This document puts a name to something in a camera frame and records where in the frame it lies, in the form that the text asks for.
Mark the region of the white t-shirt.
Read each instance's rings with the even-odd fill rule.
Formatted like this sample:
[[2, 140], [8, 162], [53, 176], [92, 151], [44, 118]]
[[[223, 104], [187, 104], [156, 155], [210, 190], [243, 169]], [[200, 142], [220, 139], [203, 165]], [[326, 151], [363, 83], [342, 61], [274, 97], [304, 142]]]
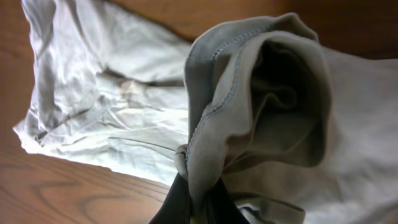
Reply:
[[222, 179], [249, 223], [397, 221], [397, 60], [322, 46], [294, 13], [189, 44], [106, 1], [22, 2], [35, 85], [22, 147], [172, 186], [208, 223]]

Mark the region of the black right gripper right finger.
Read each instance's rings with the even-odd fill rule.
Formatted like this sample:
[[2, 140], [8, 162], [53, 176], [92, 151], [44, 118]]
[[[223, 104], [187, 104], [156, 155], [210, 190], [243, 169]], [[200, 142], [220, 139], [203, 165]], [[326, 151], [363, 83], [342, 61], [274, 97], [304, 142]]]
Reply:
[[249, 224], [235, 206], [222, 179], [206, 194], [206, 216], [208, 224]]

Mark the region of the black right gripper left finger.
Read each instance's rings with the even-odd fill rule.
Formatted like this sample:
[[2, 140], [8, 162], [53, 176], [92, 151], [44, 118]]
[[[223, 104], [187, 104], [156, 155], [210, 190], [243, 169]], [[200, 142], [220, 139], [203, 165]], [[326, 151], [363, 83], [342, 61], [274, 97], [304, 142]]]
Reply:
[[188, 183], [177, 174], [164, 203], [149, 224], [189, 224], [190, 204]]

